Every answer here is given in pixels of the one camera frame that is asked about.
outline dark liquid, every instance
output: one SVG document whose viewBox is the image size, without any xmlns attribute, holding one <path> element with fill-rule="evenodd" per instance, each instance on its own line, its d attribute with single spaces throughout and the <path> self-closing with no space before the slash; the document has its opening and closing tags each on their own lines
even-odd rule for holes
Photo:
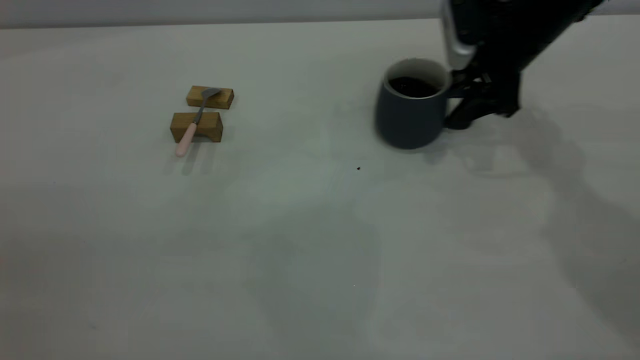
<svg viewBox="0 0 640 360">
<path fill-rule="evenodd" d="M 427 82 L 403 76 L 401 78 L 389 80 L 389 85 L 404 96 L 408 97 L 427 97 L 435 95 L 438 88 L 428 84 Z"/>
</svg>

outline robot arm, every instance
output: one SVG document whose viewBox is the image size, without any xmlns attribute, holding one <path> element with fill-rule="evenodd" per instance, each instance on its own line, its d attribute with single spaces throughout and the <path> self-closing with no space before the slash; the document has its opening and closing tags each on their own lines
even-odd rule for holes
<svg viewBox="0 0 640 360">
<path fill-rule="evenodd" d="M 462 98 L 445 126 L 520 109 L 521 72 L 571 24 L 603 0 L 443 0 L 442 23 L 453 86 Z"/>
</svg>

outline tabletop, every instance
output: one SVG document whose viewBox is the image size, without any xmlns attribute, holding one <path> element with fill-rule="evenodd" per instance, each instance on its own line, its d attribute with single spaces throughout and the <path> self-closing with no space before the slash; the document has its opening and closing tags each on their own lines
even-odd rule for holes
<svg viewBox="0 0 640 360">
<path fill-rule="evenodd" d="M 410 152 L 373 106 L 436 19 L 0 31 L 0 355 L 636 358 L 639 20 Z M 236 98 L 178 159 L 192 85 Z"/>
</svg>

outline wooden stand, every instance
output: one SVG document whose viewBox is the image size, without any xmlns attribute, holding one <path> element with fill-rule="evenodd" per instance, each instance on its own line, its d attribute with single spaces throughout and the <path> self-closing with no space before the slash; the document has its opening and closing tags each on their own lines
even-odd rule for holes
<svg viewBox="0 0 640 360">
<path fill-rule="evenodd" d="M 189 106 L 201 106 L 202 105 L 202 90 L 205 90 L 206 86 L 192 86 L 191 90 L 187 94 L 187 104 Z M 207 100 L 206 108 L 214 109 L 229 109 L 231 103 L 234 101 L 234 90 L 223 88 L 221 92 L 212 96 Z"/>
<path fill-rule="evenodd" d="M 174 113 L 171 121 L 171 134 L 176 143 L 180 142 L 190 123 L 195 119 L 196 113 Z M 222 119 L 220 113 L 202 113 L 200 123 L 196 128 L 195 136 L 206 136 L 212 142 L 222 141 Z"/>
</svg>

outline spoon handle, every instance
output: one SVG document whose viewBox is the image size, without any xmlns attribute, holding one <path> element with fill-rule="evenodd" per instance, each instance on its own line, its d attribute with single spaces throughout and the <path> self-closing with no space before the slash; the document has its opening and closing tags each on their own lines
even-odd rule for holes
<svg viewBox="0 0 640 360">
<path fill-rule="evenodd" d="M 178 146 L 175 148 L 175 155 L 177 157 L 181 158 L 187 154 L 189 145 L 191 145 L 191 141 L 193 140 L 193 134 L 196 133 L 197 127 L 198 126 L 194 122 L 189 124 L 187 131 L 184 133 L 182 139 L 180 139 L 180 143 L 178 143 Z"/>
</svg>

